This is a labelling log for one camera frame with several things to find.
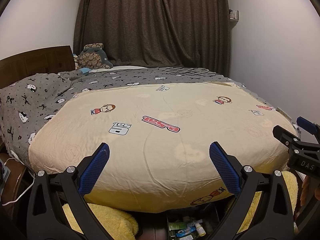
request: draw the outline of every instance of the wall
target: wall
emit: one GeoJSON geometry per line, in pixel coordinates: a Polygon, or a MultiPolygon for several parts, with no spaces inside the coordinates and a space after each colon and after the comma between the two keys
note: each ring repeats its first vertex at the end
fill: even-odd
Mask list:
{"type": "MultiPolygon", "coordinates": [[[[309,0],[229,0],[230,77],[294,121],[320,123],[320,17],[309,0]]],[[[302,139],[316,142],[307,132],[302,139]]]]}
{"type": "Polygon", "coordinates": [[[79,0],[11,0],[0,17],[0,60],[21,52],[70,45],[79,0]]]}

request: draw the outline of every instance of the mattress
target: mattress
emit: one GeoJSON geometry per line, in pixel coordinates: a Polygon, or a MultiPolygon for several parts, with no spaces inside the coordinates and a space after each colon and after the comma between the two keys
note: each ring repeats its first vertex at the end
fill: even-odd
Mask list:
{"type": "Polygon", "coordinates": [[[110,160],[89,202],[161,212],[230,195],[209,159],[218,141],[257,171],[281,169],[272,136],[292,124],[266,101],[206,69],[36,74],[0,91],[7,150],[34,171],[76,166],[101,142],[110,160]]]}

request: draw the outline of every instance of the headboard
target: headboard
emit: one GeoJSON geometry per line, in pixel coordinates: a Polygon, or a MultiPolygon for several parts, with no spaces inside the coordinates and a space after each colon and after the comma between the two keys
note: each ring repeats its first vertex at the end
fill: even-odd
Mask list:
{"type": "Polygon", "coordinates": [[[0,60],[0,89],[36,73],[75,70],[70,46],[23,52],[0,60]]]}

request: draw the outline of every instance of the blue textured pad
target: blue textured pad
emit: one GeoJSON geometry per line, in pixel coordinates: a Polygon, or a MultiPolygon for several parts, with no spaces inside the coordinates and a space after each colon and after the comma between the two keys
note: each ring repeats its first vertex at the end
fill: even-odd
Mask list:
{"type": "Polygon", "coordinates": [[[109,146],[105,144],[80,177],[78,191],[81,196],[89,194],[92,191],[93,186],[96,184],[103,168],[109,160],[109,156],[109,146]]]}
{"type": "Polygon", "coordinates": [[[315,124],[308,121],[307,119],[304,119],[301,116],[297,118],[297,125],[303,128],[303,130],[306,130],[308,133],[311,133],[312,135],[315,135],[318,132],[317,126],[315,124]]]}
{"type": "Polygon", "coordinates": [[[215,143],[210,145],[209,156],[228,191],[237,197],[241,190],[240,178],[228,159],[215,143]]]}

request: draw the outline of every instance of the gray blanket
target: gray blanket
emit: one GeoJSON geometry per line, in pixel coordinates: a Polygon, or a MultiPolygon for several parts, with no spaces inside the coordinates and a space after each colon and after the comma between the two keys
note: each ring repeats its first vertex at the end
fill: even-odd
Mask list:
{"type": "MultiPolygon", "coordinates": [[[[80,70],[36,74],[0,90],[0,136],[9,154],[19,158],[31,169],[28,148],[32,139],[68,100],[82,91],[209,81],[233,82],[204,68],[127,69],[89,75],[83,75],[80,70]]],[[[235,83],[268,104],[243,84],[235,83]]]]}

